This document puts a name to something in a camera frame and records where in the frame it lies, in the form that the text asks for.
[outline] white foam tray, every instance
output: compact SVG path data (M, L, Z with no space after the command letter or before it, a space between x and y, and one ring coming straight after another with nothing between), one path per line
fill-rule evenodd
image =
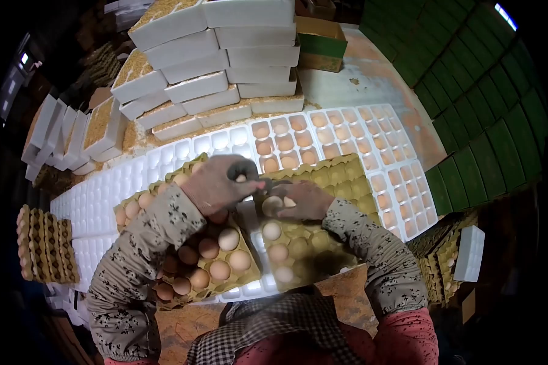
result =
M373 135L369 134L367 131L366 122L363 118L361 118L357 108L333 108L318 110L317 112L354 114L355 121L352 122L351 125L347 121L344 121L342 125L350 127L359 124L359 126L367 132L364 137L360 138L367 138L372 147L371 153L375 156L380 152L380 150L375 147L375 144L373 143ZM280 157L284 157L285 155L291 155L296 158L299 163L302 163L300 156L301 153L306 150L313 151L319 160L324 159L325 157L322 150L322 144L317 142L315 133L317 128L310 121L309 114L310 113L290 113L273 118L251 121L248 125L229 127L219 131L199 135L193 137L192 139L184 138L182 140L169 143L149 151L146 155L126 161L123 164L111 168L110 170L97 173L95 176L76 186L73 186L71 190L61 194L55 200L51 201L51 212L55 214L55 216L58 218L71 219L73 248L76 252L78 265L82 268L82 271L80 272L82 280L81 283L87 283L87 285L82 285L80 283L80 285L77 286L78 290L86 291L88 289L89 282L93 276L93 271L97 266L97 261L101 258L103 252L107 250L109 245L111 245L115 237L117 237L113 207L119 204L120 201L130 197L136 192L146 189L150 183L162 179L168 172L177 170L186 161L191 161L203 152L206 152L210 156L232 153L240 154L244 157L253 159L258 165L260 172L263 172L262 163L265 157L257 154L256 142L270 139L274 146L276 142L281 140L281 138L290 138L294 143L292 150L280 152L277 148L274 148L273 153L270 156L276 157L279 165L281 165ZM294 121L294 118L302 120L301 123L303 123L303 126L305 127L303 131L294 131L289 128L286 133L282 133L280 135L274 133L272 125L276 126L278 123L288 123L290 126L290 119ZM255 127L259 126L259 123L262 123L261 125L267 125L270 129L270 134L262 140L258 140L253 134ZM313 144L307 147L297 146L296 137L300 136L300 134L306 133L311 135ZM389 165L389 168L401 168L402 166L409 166L412 170L412 166L420 167L420 163L418 160L412 159L406 160L400 164ZM386 180L386 191L394 204L393 211L397 221L397 225L395 227L398 228L400 236L403 240L407 241L410 237L406 237L406 230L404 229L404 224L406 221L402 219L399 209L395 208L398 203L395 200L393 190L394 186L390 184L390 181L387 178L386 167L379 165L379 167L375 170L366 171L366 176L368 179L371 179L376 175L381 175ZM416 185L421 179L425 179L424 173L422 173L421 176L414 177L414 182L416 182ZM375 190L372 191L374 197L377 197L378 194L381 194L382 190L380 192L376 192ZM431 198L429 190L426 190L424 194L427 194L427 196ZM429 209L430 208L424 208L423 212L420 212L419 214L426 214ZM263 240L258 228L259 226L256 224L255 210L251 198L239 204L238 211L241 213L242 218L246 222L246 228L251 238L251 244L255 248L258 258L262 263L262 278L239 288L234 288L218 296L208 298L208 300L200 302L201 304L248 300L278 293L276 284L269 269L268 259L263 246ZM379 213L382 222L384 222L383 214L384 212L382 211ZM106 241L104 244L103 237L106 237L106 239L109 240L109 243ZM98 245L97 242L100 242L98 239L101 239L101 245Z

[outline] white foam box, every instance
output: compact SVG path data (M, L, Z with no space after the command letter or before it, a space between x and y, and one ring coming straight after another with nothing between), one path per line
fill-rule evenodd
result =
M239 101L240 93L238 92L238 86L233 84L227 87L225 91L183 102L183 107L189 115L195 115L218 107L235 104Z
M296 67L299 64L299 54L300 43L298 39L292 46L261 46L230 48L227 50L231 67Z
M227 69L229 66L230 61L227 59L227 52L218 50L203 57L161 68L161 72L169 84L176 84L177 82Z
M294 23L294 0L204 0L202 5L210 28Z
M213 54L219 50L215 31L206 29L144 51L156 70Z
M182 8L183 3L181 0L155 1L128 31L136 47L144 51L207 28L201 0L187 8Z
M154 70L148 63L146 55L138 49L133 50L120 69L120 73L111 86L111 93L120 103L164 90L168 85L162 72Z
M145 96L141 96L138 99L132 100L126 104L120 105L120 112L126 116L129 120L135 120L140 115L149 110L167 102L170 98L163 90L153 92Z
M153 128L153 135L161 141L171 140L203 128L195 116L184 116Z
M185 115L187 115L187 112L184 111L181 103L173 103L168 100L167 102L136 118L136 122L138 122L145 129L150 129Z
M249 104L227 105L205 113L197 114L199 123L205 128L219 126L230 121L247 119L252 116L252 108Z
M107 111L109 106L109 114L104 115L103 113ZM102 138L85 148L85 154L89 157L97 157L103 151L116 145L118 140L124 140L124 132L128 126L128 119L124 114L120 113L120 102L113 96L93 109L85 131L85 139L88 139L90 129L97 127L96 123L102 123L105 120L107 120L107 126Z
M267 96L292 96L296 92L296 69L292 68L286 82L261 82L238 84L240 98L264 98Z
M178 84L169 85L165 91L170 100L176 104L185 100L225 91L228 86L226 72L217 71L212 74L181 81Z
M288 80L290 67L229 67L226 69L230 84L257 84Z
M260 46L293 46L296 23L290 26L238 26L215 28L219 47L223 49Z

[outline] pulp egg tray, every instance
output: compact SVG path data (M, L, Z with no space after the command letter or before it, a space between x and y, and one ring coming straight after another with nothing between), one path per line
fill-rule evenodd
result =
M265 174L262 177L272 180L311 180L329 194L351 201L374 223L380 224L358 154L321 161L314 167L301 165L296 171L287 169ZM264 247L261 248L262 253L268 254L270 269L279 291L316 283L339 274L342 269L359 264L358 258L350 252L349 247L336 241L322 229L321 224L288 223L266 217L262 211L262 203L266 198L266 196L255 196L254 201L256 211L262 218L261 231L268 223L278 225L282 231L280 237L273 241L261 235L261 241L264 242ZM275 245L286 247L288 256L285 260L280 262L272 259L270 250ZM281 273L287 272L288 268L293 273L290 281L281 279Z

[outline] egg tray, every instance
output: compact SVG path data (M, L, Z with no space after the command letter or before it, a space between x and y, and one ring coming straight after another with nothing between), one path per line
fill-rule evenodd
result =
M256 281L260 279L260 277L262 276L261 270L258 267L258 264L256 263L252 250L249 249L249 246L247 244L249 240L245 232L241 230L241 228L235 222L234 216L231 212L228 216L226 224L208 226L207 232L205 234L200 233L197 235L202 237L209 236L217 240L219 232L225 228L233 228L240 235L240 240L238 242L237 247L234 250L227 251L227 252L222 251L220 249L219 254L214 259L205 259L199 256L197 267L200 267L201 269L209 273L209 269L212 263L214 263L215 261L222 260L229 265L229 258L231 254L233 254L236 251L245 251L249 254L249 257L251 260L250 267L243 272L235 272L233 269L231 269L231 275L227 280L215 280L211 277L211 280L209 281L209 285L206 288L199 290L197 288L191 287L191 291L189 292L189 294L187 295L175 294L172 301L164 301L158 298L156 304L159 310L173 310L173 309L182 308L186 304L200 302L204 300L205 298L209 298L221 293L225 293L233 288L240 287L245 284L251 283L252 281ZM168 276L166 274L162 276L162 281L170 285L172 285L172 283L174 282L174 279L175 279L174 277Z
M324 160L316 166L301 165L298 170L287 169L264 174L262 177L272 180L311 180L329 194L351 201L374 223L380 224L377 208L358 154ZM267 223L274 222L282 229L281 236L274 241L262 235L265 249L268 250L275 244L284 244L289 250L289 257L282 263L273 262L268 258L272 272L276 272L280 266L287 266L295 274L294 279L289 283L283 283L276 278L276 275L274 276L279 291L313 284L340 273L344 268L352 268L360 264L350 248L335 240L320 224L288 223L264 216L262 203L265 199L266 196L254 196L256 211L262 218L261 228Z

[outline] egg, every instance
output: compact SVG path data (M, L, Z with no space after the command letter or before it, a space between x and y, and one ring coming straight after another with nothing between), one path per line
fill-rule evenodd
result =
M266 138L270 134L270 129L267 127L258 128L254 135L256 138Z
M225 261L215 261L209 267L209 273L215 280L227 280L231 275L231 268Z
M262 212L268 217L274 217L275 210L282 208L284 203L278 196L267 197L262 203Z
M279 239L281 234L282 230L280 229L280 226L274 222L266 223L264 227L262 227L262 235L270 241Z
M172 289L176 294L185 296L191 291L191 282L185 277L176 277L175 281L172 282Z
M138 215L138 212L140 211L140 205L138 204L138 201L131 201L126 205L126 217L128 219L132 220Z
M231 251L240 243L240 234L233 228L226 228L219 233L217 243L223 251Z
M296 160L290 156L283 157L280 161L282 162L282 167L285 169L293 169L298 166Z
M314 116L311 118L315 127L324 127L327 125L327 120L322 116Z
M204 289L209 285L209 274L203 269L195 269L189 281L193 287Z
M235 251L230 256L230 265L234 271L246 271L252 265L252 260L247 252Z
M289 141L289 140L284 140L278 143L278 149L281 151L292 150L293 147L294 147L294 144L292 143L292 141Z
M281 283L289 283L294 279L294 273L290 267L281 266L274 271L274 277Z
M126 223L126 211L124 208L120 207L118 208L118 211L116 212L116 223L118 225L125 225Z
M314 153L312 153L311 151L306 151L303 155L303 162L305 164L309 164L309 165L312 165L314 164L315 162L317 162L317 159L314 157Z
M264 162L264 172L274 172L278 170L278 163L275 159L269 158Z
M158 195L166 192L169 186L168 183L162 183L161 186L158 187Z
M205 259L214 259L219 254L219 245L212 238L203 238L199 242L199 253Z
M162 271L167 273L176 273L176 268L179 266L177 260L172 255L167 255L162 264Z
M187 180L189 180L189 177L184 173L177 174L174 178L172 178L172 182L174 182L178 186L183 185L187 182Z
M175 292L172 291L172 286L167 283L160 283L155 286L156 295L162 300L172 300L175 296Z
M140 208L146 209L148 206L153 202L154 195L146 192L138 198L138 204L140 205Z
M288 258L288 248L282 244L272 245L268 249L268 257L272 262L283 262Z
M227 221L229 213L227 210L220 210L215 214L209 215L209 220L215 224L223 224Z
M286 132L288 132L288 127L285 124L278 124L274 127L274 133L276 134L283 134Z
M258 154L261 154L262 156L264 156L264 155L269 155L271 153L272 153L272 148L267 142L263 142L258 145Z
M197 265L199 255L189 246L181 246L178 250L179 259L187 265Z

